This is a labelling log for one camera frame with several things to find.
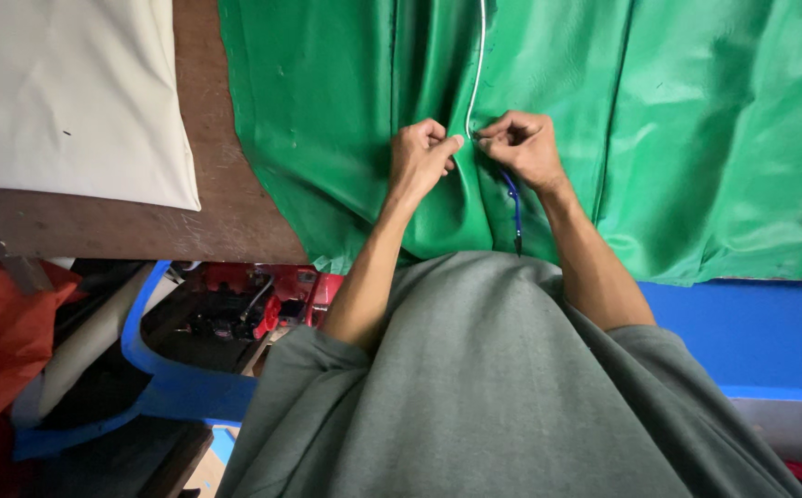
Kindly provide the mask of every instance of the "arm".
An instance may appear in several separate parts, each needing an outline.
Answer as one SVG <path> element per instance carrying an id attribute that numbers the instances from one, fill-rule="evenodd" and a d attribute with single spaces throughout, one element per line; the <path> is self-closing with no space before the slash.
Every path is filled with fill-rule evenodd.
<path id="1" fill-rule="evenodd" d="M 462 136 L 447 138 L 433 119 L 403 128 L 392 140 L 389 193 L 373 232 L 342 281 L 320 329 L 370 354 L 379 344 L 395 262 L 419 201 L 454 167 Z"/>
<path id="2" fill-rule="evenodd" d="M 635 279 L 580 206 L 561 166 L 551 119 L 509 111 L 479 135 L 484 152 L 537 193 L 558 246 L 570 304 L 603 331 L 655 325 Z"/>

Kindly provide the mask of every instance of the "white piping cord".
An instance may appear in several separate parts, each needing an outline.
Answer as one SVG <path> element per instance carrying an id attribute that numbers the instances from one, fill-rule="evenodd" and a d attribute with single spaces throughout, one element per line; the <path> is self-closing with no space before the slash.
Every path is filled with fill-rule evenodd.
<path id="1" fill-rule="evenodd" d="M 481 46 L 478 48 L 478 70 L 474 73 L 474 87 L 472 88 L 472 98 L 468 101 L 468 111 L 466 111 L 466 136 L 472 139 L 472 130 L 469 120 L 472 119 L 472 108 L 474 107 L 474 96 L 478 94 L 478 82 L 481 81 L 481 63 L 484 62 L 484 36 L 487 33 L 487 9 L 484 7 L 484 0 L 481 1 Z"/>

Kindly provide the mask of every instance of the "hand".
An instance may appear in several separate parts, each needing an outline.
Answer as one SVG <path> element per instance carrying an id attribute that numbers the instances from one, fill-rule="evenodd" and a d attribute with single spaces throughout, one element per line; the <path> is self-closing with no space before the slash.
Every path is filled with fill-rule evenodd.
<path id="1" fill-rule="evenodd" d="M 438 180 L 453 170 L 451 155 L 462 144 L 462 135 L 448 138 L 447 130 L 431 118 L 398 131 L 392 138 L 387 204 L 401 204 L 413 214 Z"/>
<path id="2" fill-rule="evenodd" d="M 551 118 L 544 114 L 507 111 L 478 132 L 478 145 L 491 158 L 508 166 L 537 193 L 553 192 L 568 180 Z"/>

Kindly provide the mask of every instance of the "forearm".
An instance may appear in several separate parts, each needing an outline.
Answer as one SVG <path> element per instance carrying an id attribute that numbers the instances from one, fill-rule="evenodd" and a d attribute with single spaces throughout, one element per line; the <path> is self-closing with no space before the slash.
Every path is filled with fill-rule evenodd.
<path id="1" fill-rule="evenodd" d="M 367 242 L 342 280 L 320 329 L 373 354 L 379 344 L 395 263 L 413 210 L 388 198 Z"/>
<path id="2" fill-rule="evenodd" d="M 570 304 L 603 331 L 655 324 L 635 279 L 597 233 L 569 181 L 537 194 L 558 246 Z"/>

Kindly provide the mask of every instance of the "red machine part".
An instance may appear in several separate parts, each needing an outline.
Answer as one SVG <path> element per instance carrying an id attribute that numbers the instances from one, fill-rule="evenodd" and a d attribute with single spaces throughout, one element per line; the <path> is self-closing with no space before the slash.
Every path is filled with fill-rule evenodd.
<path id="1" fill-rule="evenodd" d="M 307 305 L 304 323 L 312 325 L 316 311 L 330 305 L 342 284 L 342 275 L 321 273 L 311 265 L 248 263 L 209 263 L 204 273 L 204 282 L 210 291 L 216 291 L 219 284 L 225 282 L 233 291 L 244 292 L 247 290 L 252 269 L 274 277 L 274 291 L 266 302 L 265 318 L 254 331 L 256 338 L 261 338 L 278 325 L 278 312 L 281 303 L 286 300 L 305 300 Z"/>
<path id="2" fill-rule="evenodd" d="M 253 330 L 254 338 L 263 338 L 267 332 L 274 330 L 278 326 L 278 312 L 281 309 L 282 301 L 278 299 L 278 296 L 274 294 L 269 296 L 269 299 L 265 302 L 263 319 L 259 322 L 257 328 Z"/>
<path id="3" fill-rule="evenodd" d="M 272 286 L 275 288 L 275 295 L 282 301 L 306 300 L 308 302 L 315 281 L 318 279 L 318 275 L 321 275 L 321 282 L 316 289 L 313 304 L 328 306 L 330 301 L 334 300 L 336 291 L 342 284 L 342 275 L 319 273 L 311 265 L 257 265 L 257 268 L 275 277 Z"/>

